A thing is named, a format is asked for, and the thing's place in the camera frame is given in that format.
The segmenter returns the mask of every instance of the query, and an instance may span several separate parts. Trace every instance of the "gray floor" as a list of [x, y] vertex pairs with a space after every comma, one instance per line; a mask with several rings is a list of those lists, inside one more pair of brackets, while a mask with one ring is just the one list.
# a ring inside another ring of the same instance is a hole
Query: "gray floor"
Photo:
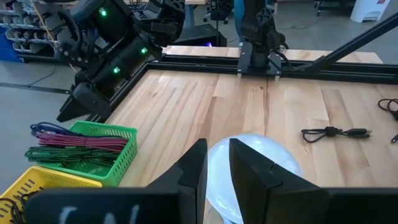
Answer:
[[[398, 1], [391, 1], [383, 18], [395, 13]], [[350, 21], [349, 14], [323, 12], [317, 17], [313, 4], [280, 3], [275, 22], [277, 28], [286, 35], [291, 49], [333, 50], [358, 34], [374, 26], [375, 22], [358, 24]], [[205, 8], [195, 10], [197, 24], [202, 24]], [[237, 46], [238, 39], [231, 18], [228, 25], [219, 24], [220, 31], [228, 38], [229, 46]], [[376, 52], [385, 63], [398, 63], [398, 29], [380, 37], [361, 48], [361, 51]], [[50, 74], [54, 65], [42, 63], [0, 62], [0, 82], [30, 84]], [[57, 65], [54, 75], [36, 86], [69, 88], [73, 81], [73, 71]], [[0, 87], [0, 192], [7, 189], [31, 164], [24, 158], [25, 150], [37, 143], [30, 136], [29, 125], [40, 121], [55, 122], [58, 110], [67, 95], [42, 93]], [[61, 124], [69, 127], [73, 121]]]

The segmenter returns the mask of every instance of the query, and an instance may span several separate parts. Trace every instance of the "white dome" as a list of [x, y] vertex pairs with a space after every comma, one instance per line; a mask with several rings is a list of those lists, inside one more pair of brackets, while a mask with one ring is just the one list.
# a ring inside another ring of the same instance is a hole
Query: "white dome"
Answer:
[[229, 139], [231, 138], [239, 139], [293, 174], [302, 177], [303, 172], [288, 150], [277, 142], [258, 134], [230, 136], [215, 144], [208, 152], [206, 197], [223, 219], [242, 224], [229, 169]]

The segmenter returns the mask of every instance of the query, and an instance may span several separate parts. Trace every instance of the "black usb cable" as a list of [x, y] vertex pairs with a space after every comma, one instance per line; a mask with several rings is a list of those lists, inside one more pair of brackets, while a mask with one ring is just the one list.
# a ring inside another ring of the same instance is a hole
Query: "black usb cable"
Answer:
[[[321, 140], [321, 138], [335, 137], [336, 135], [341, 135], [356, 139], [370, 138], [372, 131], [365, 128], [353, 128], [347, 131], [343, 131], [342, 129], [338, 129], [336, 127], [325, 127], [324, 129], [303, 129], [301, 130], [301, 133], [303, 134], [303, 139], [306, 142], [314, 143]], [[306, 137], [306, 135], [319, 135], [319, 134], [321, 134], [321, 136], [317, 137], [314, 140], [309, 140]]]
[[[382, 106], [381, 103], [383, 102], [387, 102], [386, 106]], [[389, 112], [392, 117], [398, 121], [398, 110], [392, 110], [391, 109], [391, 104], [396, 104], [398, 105], [398, 99], [381, 99], [379, 100], [379, 102], [377, 103], [377, 105], [380, 107], [380, 109]], [[392, 139], [391, 139], [391, 143], [395, 143], [398, 141], [398, 134], [395, 135]]]

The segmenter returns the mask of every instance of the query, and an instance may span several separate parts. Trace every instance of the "wooden table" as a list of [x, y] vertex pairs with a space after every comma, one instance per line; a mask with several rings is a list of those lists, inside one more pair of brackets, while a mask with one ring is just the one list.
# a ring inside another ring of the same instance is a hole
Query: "wooden table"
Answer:
[[[237, 57], [236, 48], [171, 47], [169, 54]], [[314, 60], [325, 51], [288, 50], [290, 59]], [[382, 63], [374, 53], [353, 53], [344, 62]], [[148, 71], [107, 123], [138, 129], [139, 152], [122, 187], [144, 187], [167, 170], [198, 139], [209, 149], [240, 133], [265, 135], [298, 160], [304, 177], [319, 186], [398, 187], [398, 122], [377, 107], [397, 98], [393, 85], [235, 75]], [[370, 139], [303, 141], [301, 129], [369, 128]], [[221, 218], [206, 203], [206, 222]]]

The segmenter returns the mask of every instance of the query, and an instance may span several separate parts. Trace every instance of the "cable connector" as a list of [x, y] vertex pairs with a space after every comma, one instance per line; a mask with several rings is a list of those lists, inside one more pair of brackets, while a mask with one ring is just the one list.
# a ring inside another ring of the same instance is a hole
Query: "cable connector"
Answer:
[[[319, 141], [323, 137], [335, 137], [336, 135], [342, 135], [350, 138], [356, 138], [356, 139], [365, 139], [365, 138], [370, 138], [372, 131], [370, 129], [365, 129], [365, 128], [353, 128], [349, 129], [347, 131], [343, 131], [342, 129], [338, 129], [336, 127], [326, 127], [324, 129], [303, 129], [301, 130], [301, 133], [303, 134], [303, 139], [306, 142], [309, 143], [314, 143]], [[318, 138], [314, 140], [309, 140], [305, 136], [306, 134], [321, 134]]]

